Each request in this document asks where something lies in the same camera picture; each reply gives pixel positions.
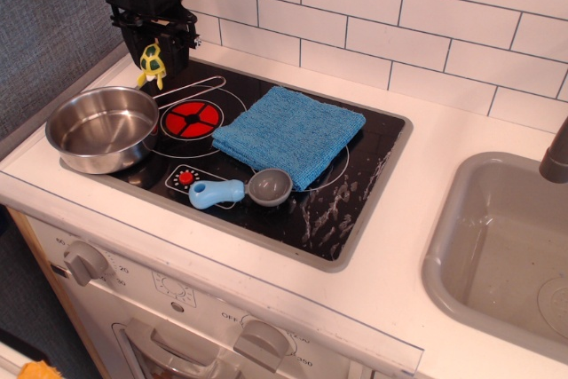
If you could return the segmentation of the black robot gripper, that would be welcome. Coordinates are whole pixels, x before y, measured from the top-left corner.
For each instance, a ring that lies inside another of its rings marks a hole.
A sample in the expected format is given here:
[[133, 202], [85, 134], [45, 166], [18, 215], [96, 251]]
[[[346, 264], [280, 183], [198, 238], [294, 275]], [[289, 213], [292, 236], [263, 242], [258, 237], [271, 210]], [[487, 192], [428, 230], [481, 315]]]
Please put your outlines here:
[[183, 0], [106, 0], [112, 9], [112, 24], [122, 38], [134, 64], [150, 44], [160, 38], [160, 57], [167, 77], [175, 77], [187, 66], [189, 48], [196, 48], [197, 17], [183, 6]]

